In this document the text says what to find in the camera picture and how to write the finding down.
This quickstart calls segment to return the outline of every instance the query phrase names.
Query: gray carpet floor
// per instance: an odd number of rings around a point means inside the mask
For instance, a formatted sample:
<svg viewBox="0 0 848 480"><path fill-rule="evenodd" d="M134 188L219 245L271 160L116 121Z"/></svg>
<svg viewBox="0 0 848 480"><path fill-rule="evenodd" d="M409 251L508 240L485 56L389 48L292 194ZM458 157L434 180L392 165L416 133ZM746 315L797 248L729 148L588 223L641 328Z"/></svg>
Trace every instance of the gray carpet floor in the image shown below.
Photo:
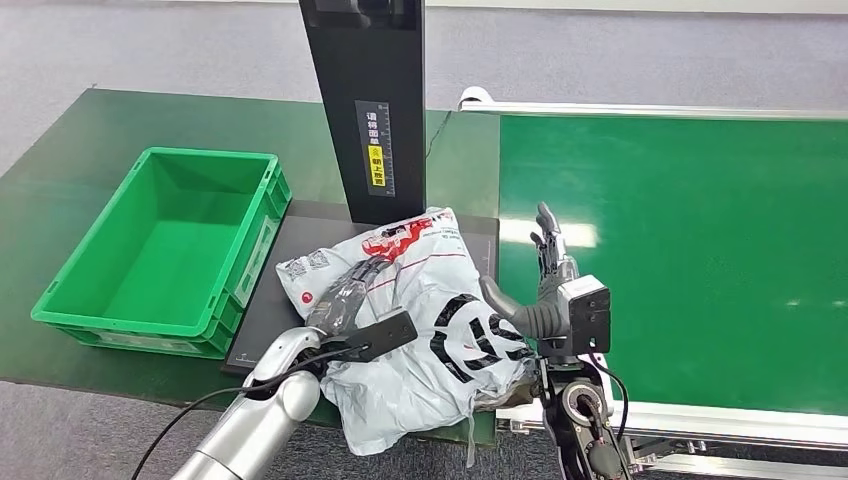
<svg viewBox="0 0 848 480"><path fill-rule="evenodd" d="M426 52L434 108L476 84L501 100L848 110L848 18L433 8ZM293 5L0 0L0 175L90 86L320 100ZM0 382L0 478L126 478L175 412ZM191 414L143 478L170 478L217 416ZM306 427L268 478L557 478L541 433L464 465L464 445L358 458Z"/></svg>

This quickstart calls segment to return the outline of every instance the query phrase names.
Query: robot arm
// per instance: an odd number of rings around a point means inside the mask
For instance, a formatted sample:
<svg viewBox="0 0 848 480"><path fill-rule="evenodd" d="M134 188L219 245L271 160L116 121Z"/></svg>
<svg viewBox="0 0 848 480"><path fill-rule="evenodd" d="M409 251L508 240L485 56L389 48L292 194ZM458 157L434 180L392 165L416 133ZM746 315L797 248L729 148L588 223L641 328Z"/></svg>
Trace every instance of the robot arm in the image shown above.
<svg viewBox="0 0 848 480"><path fill-rule="evenodd" d="M244 381L249 391L230 404L174 480L263 478L274 456L318 405L324 359L368 362L417 338L412 319L402 309L349 331L367 287L388 263L372 257L354 265L322 296L308 326L287 330L274 340ZM279 382L281 375L286 378Z"/></svg>
<svg viewBox="0 0 848 480"><path fill-rule="evenodd" d="M318 349L320 343L318 331L310 327L283 332L243 386L257 386L282 374L301 352ZM308 371L295 372L270 390L240 394L174 480L261 479L320 396L318 378Z"/></svg>
<svg viewBox="0 0 848 480"><path fill-rule="evenodd" d="M531 234L539 257L537 303L519 305L487 277L480 279L483 297L519 332L538 340L545 426L563 477L629 478L620 435L610 428L612 391L600 355L610 348L609 289L579 275L556 218L544 203L538 210L543 237Z"/></svg>

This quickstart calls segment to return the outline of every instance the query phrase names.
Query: black measuring stand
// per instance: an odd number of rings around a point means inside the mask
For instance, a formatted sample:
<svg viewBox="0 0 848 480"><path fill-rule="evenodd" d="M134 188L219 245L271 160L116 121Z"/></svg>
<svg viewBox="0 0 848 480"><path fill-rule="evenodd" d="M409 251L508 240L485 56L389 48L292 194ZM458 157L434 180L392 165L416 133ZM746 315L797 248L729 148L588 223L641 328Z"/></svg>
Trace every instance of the black measuring stand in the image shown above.
<svg viewBox="0 0 848 480"><path fill-rule="evenodd" d="M347 206L293 200L223 366L247 374L303 325L275 266L424 212L422 0L300 0ZM497 219L457 217L481 275L497 275Z"/></svg>

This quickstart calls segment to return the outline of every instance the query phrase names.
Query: white plastic bag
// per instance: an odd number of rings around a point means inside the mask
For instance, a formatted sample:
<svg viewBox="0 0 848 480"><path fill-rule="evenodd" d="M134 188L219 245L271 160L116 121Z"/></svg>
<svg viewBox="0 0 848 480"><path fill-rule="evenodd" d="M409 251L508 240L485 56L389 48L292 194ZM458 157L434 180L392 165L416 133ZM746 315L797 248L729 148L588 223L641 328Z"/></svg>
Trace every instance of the white plastic bag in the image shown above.
<svg viewBox="0 0 848 480"><path fill-rule="evenodd" d="M356 325L371 325L402 306L418 338L370 363L332 362L322 380L357 455L380 453L407 432L470 417L475 399L508 394L528 365L522 337L480 300L477 270L449 208L429 209L283 262L277 274L306 318L336 278L377 254L393 264L375 278Z"/></svg>

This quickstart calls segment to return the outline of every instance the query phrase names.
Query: glossy green surface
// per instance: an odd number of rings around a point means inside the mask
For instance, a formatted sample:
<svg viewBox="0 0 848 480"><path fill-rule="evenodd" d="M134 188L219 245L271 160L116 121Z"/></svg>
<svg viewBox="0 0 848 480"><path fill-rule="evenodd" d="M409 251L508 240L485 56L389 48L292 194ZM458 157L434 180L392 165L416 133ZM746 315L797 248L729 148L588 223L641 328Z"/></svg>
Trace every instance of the glossy green surface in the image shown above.
<svg viewBox="0 0 848 480"><path fill-rule="evenodd" d="M428 131L444 115L428 113ZM496 117L451 118L428 160L433 204L497 214L498 129ZM30 319L36 300L150 146L274 153L294 198L344 201L320 104L86 91L0 178L0 379L174 404L239 383L221 374L217 361L85 347ZM322 402L312 421L338 425L338 412ZM431 435L464 441L467 426ZM477 440L492 443L493 436L494 415L478 415Z"/></svg>
<svg viewBox="0 0 848 480"><path fill-rule="evenodd" d="M539 200L610 287L631 400L848 415L848 123L503 117L502 240ZM500 254L532 301L533 247Z"/></svg>

